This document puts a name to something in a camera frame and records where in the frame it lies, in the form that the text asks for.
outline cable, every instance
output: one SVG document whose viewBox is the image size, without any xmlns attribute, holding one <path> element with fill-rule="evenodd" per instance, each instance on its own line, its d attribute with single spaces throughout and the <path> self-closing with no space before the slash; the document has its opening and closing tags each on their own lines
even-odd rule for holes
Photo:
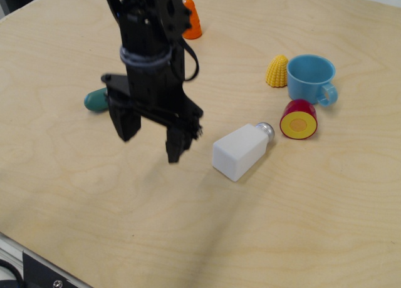
<svg viewBox="0 0 401 288">
<path fill-rule="evenodd" d="M 0 267 L 4 267 L 5 269 L 8 269 L 9 271 L 11 271 L 11 273 L 15 276 L 15 278 L 17 280 L 19 288 L 25 288 L 25 283 L 24 283 L 23 277 L 21 277 L 21 274 L 19 273 L 17 268 L 15 268 L 9 262 L 1 260 L 1 259 L 0 259 Z"/>
</svg>

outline wooden table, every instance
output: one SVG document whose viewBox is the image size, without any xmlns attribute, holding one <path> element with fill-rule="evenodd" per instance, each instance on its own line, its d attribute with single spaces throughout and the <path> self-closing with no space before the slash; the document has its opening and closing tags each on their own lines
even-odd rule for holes
<svg viewBox="0 0 401 288">
<path fill-rule="evenodd" d="M 364 0 L 194 0 L 203 36 L 184 86 L 203 136 L 169 165 L 165 128 L 128 143 L 83 106 L 124 73 L 106 0 L 39 0 L 0 23 L 0 232 L 94 287 L 400 287 L 401 9 Z M 318 131 L 279 129 L 277 55 L 337 69 Z M 194 65 L 188 59 L 189 72 Z M 276 137 L 234 183 L 212 144 Z"/>
</svg>

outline toy fruit slice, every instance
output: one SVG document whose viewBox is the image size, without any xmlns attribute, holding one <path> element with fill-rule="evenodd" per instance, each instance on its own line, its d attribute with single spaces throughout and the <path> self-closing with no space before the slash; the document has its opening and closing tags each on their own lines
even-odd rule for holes
<svg viewBox="0 0 401 288">
<path fill-rule="evenodd" d="M 288 138 L 296 140 L 309 138 L 317 128 L 316 110 L 311 103 L 303 99 L 288 103 L 280 121 L 280 129 Z"/>
</svg>

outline salt shaker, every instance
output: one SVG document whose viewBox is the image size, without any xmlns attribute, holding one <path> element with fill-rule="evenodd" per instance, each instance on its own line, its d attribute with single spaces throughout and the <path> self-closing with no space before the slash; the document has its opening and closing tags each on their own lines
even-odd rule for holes
<svg viewBox="0 0 401 288">
<path fill-rule="evenodd" d="M 265 122 L 244 125 L 213 144 L 213 167 L 236 182 L 266 152 L 274 138 L 273 127 Z"/>
</svg>

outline blue cup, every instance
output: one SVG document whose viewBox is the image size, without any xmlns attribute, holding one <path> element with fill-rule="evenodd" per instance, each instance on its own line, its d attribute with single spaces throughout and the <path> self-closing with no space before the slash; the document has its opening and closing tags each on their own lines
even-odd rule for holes
<svg viewBox="0 0 401 288">
<path fill-rule="evenodd" d="M 334 65 L 326 58 L 313 54 L 295 56 L 287 64 L 289 97 L 322 106 L 332 105 L 338 98 L 331 83 L 335 74 Z"/>
</svg>

